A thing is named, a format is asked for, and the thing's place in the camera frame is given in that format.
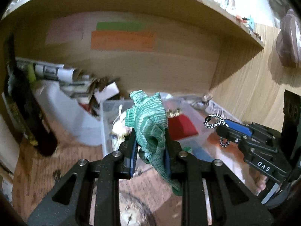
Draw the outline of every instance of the wooden shelf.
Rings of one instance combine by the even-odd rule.
[[[50,13],[67,16],[87,11],[120,11],[162,16],[264,47],[263,42],[243,23],[212,0],[22,0],[10,8],[4,20]]]

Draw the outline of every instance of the plastic container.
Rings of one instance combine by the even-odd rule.
[[[193,154],[198,158],[205,161],[212,161],[211,158],[202,148],[202,144],[207,140],[208,136],[214,132],[213,129],[207,129],[204,127],[203,123],[205,118],[200,115],[198,111],[193,109],[187,102],[180,98],[170,98],[162,100],[164,108],[167,109],[181,109],[181,113],[186,115],[192,124],[195,126],[198,135],[188,137],[185,139],[178,140],[182,147],[191,147]],[[133,100],[110,100],[104,101],[100,104],[100,116],[103,122],[102,135],[102,152],[103,156],[111,153],[112,140],[110,133],[112,132],[112,124],[114,120],[118,117],[119,106],[122,106],[122,112],[134,105]]]

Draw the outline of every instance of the green striped knit fabric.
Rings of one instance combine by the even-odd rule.
[[[175,194],[181,195],[179,181],[169,179],[164,168],[165,129],[168,124],[160,93],[148,97],[139,90],[131,92],[130,97],[135,105],[126,111],[125,125],[135,129],[136,140],[144,152],[144,161],[149,162],[173,187]]]

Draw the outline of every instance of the silver bolt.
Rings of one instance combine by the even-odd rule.
[[[80,159],[80,160],[78,161],[78,164],[82,167],[82,166],[84,166],[84,165],[87,164],[87,160],[85,160],[85,159]]]
[[[220,167],[223,164],[223,162],[219,159],[214,160],[213,163],[218,167]]]
[[[179,152],[179,156],[180,157],[186,157],[188,154],[187,154],[187,152],[185,152],[185,151],[180,151]]]
[[[121,156],[121,151],[116,150],[116,151],[113,151],[112,154],[113,154],[114,157],[119,157],[119,156]]]

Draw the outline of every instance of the wooden panel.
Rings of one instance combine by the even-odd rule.
[[[86,11],[121,11],[163,16],[228,35],[263,47],[240,21],[212,0],[22,0],[4,19],[23,20],[34,15],[66,16]]]
[[[275,43],[279,29],[257,25],[265,48],[225,42],[212,82],[213,100],[246,122],[257,122],[281,131],[284,90],[301,95],[301,70],[281,65]]]
[[[210,89],[223,38],[181,22],[133,13],[85,13],[82,40],[45,45],[51,16],[22,23],[16,31],[16,55],[68,63],[98,76],[120,77],[121,88],[204,94]],[[155,33],[153,52],[91,50],[91,31],[101,21],[140,21]]]

